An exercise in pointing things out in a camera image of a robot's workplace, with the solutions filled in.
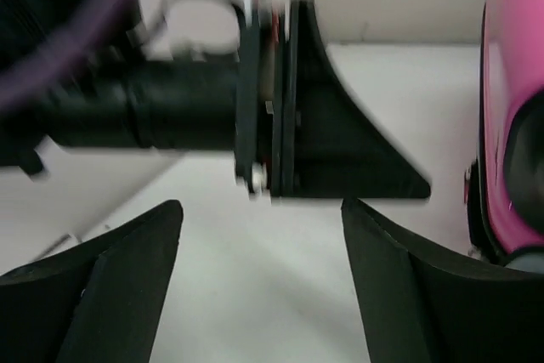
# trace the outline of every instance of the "bright pink surface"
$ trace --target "bright pink surface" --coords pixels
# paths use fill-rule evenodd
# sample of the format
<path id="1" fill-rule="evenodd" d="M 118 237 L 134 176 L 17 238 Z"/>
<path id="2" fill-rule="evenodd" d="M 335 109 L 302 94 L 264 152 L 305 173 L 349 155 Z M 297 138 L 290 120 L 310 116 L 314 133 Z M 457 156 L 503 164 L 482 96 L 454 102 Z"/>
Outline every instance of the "bright pink surface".
<path id="1" fill-rule="evenodd" d="M 483 41 L 487 204 L 491 227 L 512 252 L 544 245 L 512 209 L 502 173 L 512 120 L 544 86 L 544 0 L 489 0 Z"/>

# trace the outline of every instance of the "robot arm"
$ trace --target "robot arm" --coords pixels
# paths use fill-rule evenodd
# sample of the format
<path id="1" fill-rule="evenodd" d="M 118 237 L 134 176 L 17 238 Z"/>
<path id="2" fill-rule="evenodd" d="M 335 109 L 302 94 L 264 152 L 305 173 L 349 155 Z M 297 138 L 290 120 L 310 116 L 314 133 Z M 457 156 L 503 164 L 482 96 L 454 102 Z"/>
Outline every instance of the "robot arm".
<path id="1" fill-rule="evenodd" d="M 289 15 L 255 9 L 223 58 L 127 58 L 128 48 L 103 60 L 4 116 L 0 165 L 41 172 L 36 148 L 48 136 L 71 148 L 233 151 L 250 194 L 428 197 L 427 181 L 343 89 L 313 2 L 292 2 Z"/>

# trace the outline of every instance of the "black cylinder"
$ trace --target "black cylinder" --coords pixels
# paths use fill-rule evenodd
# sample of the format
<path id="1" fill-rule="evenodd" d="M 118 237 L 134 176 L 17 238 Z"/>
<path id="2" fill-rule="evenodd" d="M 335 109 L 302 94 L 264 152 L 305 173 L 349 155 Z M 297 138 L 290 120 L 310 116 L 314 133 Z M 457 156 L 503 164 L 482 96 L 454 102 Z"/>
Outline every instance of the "black cylinder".
<path id="1" fill-rule="evenodd" d="M 232 150 L 236 83 L 236 63 L 147 61 L 54 90 L 35 112 L 66 147 Z"/>

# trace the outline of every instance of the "white table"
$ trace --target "white table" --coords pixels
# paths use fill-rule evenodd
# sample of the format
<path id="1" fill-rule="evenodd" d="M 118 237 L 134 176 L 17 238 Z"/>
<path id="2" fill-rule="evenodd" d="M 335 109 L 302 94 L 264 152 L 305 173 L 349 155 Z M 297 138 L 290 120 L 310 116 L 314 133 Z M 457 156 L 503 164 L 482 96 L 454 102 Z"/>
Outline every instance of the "white table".
<path id="1" fill-rule="evenodd" d="M 331 55 L 433 181 L 430 202 L 379 209 L 466 252 L 462 176 L 476 152 L 478 49 L 336 46 Z M 182 202 L 185 219 L 152 362 L 369 361 L 339 201 L 249 201 L 235 185 L 232 156 L 191 154 L 91 234 L 170 198 Z"/>

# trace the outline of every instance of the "purple blurred object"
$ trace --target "purple blurred object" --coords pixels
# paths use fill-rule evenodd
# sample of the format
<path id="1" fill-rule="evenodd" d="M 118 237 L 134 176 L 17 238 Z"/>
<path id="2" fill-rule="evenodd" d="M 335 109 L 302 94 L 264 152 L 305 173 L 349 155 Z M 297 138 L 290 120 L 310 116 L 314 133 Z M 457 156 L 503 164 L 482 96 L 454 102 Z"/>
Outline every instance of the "purple blurred object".
<path id="1" fill-rule="evenodd" d="M 83 65 L 132 0 L 85 0 L 32 54 L 0 72 L 0 111 L 20 108 Z"/>

